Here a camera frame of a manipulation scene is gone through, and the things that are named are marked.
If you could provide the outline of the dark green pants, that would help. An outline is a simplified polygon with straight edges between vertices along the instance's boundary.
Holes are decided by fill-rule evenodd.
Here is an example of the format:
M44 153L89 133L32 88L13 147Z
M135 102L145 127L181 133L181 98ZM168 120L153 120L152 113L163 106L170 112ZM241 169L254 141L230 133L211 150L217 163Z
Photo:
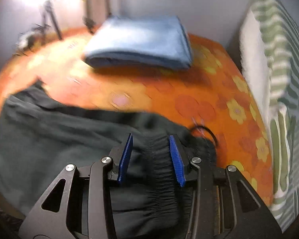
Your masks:
M0 114L0 191L28 214L68 164L91 165L133 136L126 178L111 187L118 238L184 238L192 190L180 188L168 137L190 157L215 165L214 144L168 119L146 112L86 110L50 98L41 81L12 94Z

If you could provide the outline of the orange floral bed sheet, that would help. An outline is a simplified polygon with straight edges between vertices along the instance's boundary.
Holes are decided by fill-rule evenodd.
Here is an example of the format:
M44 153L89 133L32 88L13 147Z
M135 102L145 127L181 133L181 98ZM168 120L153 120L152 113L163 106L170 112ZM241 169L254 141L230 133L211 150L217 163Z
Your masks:
M48 36L0 72L0 111L6 98L36 79L60 103L86 109L154 112L186 127L204 125L218 140L217 164L238 167L263 201L273 200L269 139L256 102L238 68L217 42L190 35L189 70L150 66L94 69L82 60L91 39L84 29Z

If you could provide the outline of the white power strip with plugs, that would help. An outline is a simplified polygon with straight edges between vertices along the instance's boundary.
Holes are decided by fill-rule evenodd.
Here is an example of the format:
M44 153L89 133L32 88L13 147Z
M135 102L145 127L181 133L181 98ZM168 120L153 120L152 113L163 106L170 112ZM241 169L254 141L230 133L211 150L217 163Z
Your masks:
M36 38L36 36L35 36L35 33L33 33L33 32L22 34L19 37L18 42L16 43L16 46L21 51L31 50L32 47L34 46L35 38Z

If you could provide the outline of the green white patterned blanket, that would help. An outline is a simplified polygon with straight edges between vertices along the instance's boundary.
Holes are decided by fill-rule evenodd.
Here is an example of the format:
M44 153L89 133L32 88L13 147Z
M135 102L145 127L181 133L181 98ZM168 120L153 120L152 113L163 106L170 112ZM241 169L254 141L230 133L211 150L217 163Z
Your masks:
M299 215L299 26L281 0L251 0L239 40L242 74L269 136L270 210L287 230Z

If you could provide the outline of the folded light blue jeans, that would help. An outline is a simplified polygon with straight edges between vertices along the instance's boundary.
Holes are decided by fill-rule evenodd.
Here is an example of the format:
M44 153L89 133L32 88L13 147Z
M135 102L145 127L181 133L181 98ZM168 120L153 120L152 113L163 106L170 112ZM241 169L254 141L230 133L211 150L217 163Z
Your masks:
M112 16L87 43L83 59L94 68L136 63L185 70L193 62L187 31L177 16Z

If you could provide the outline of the black small tripod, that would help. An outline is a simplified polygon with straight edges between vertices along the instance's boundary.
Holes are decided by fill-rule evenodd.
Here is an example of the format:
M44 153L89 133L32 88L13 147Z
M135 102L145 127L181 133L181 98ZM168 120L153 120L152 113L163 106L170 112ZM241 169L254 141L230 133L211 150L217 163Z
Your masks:
M46 44L47 31L50 27L52 27L52 29L57 34L58 40L63 40L62 33L54 13L52 2L51 0L47 0L43 4L43 11L41 13L41 24L37 27L42 36L42 44Z

